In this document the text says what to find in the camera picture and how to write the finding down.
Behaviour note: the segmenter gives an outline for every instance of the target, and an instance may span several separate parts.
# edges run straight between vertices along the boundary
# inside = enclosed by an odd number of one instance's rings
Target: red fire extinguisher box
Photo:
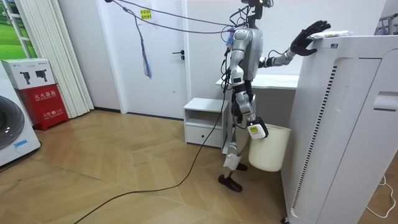
[[[57,84],[18,90],[35,129],[69,121]]]

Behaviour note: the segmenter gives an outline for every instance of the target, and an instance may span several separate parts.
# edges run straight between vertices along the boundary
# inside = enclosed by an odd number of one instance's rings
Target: drawer
[[[185,138],[187,142],[202,145],[207,135],[209,135],[211,128],[200,128],[194,126],[185,127]],[[215,129],[207,139],[206,146],[221,147],[221,130]]]

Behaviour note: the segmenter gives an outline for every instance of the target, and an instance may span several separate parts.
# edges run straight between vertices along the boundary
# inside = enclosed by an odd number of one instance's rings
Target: white cardboard box
[[[50,62],[43,58],[1,60],[14,88],[23,90],[55,83]]]

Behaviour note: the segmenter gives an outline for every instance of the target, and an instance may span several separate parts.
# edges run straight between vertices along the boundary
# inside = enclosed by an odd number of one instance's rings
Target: yellow sticker
[[[141,10],[141,19],[151,19],[152,15],[150,14],[149,9],[142,9]]]
[[[255,133],[255,132],[258,132],[259,130],[257,129],[257,127],[253,127],[253,128],[250,128],[250,131]]]

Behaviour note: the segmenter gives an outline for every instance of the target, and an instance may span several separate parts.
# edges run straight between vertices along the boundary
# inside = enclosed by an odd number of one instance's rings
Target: green grass poster
[[[18,14],[18,9],[14,0],[8,0],[11,11]],[[27,58],[21,43],[18,39],[16,31],[12,26],[11,19],[15,19],[23,37],[28,37],[24,23],[20,18],[10,18],[7,14],[4,3],[0,1],[0,59],[20,59]],[[26,41],[31,57],[35,58],[36,54],[33,50],[32,43]]]

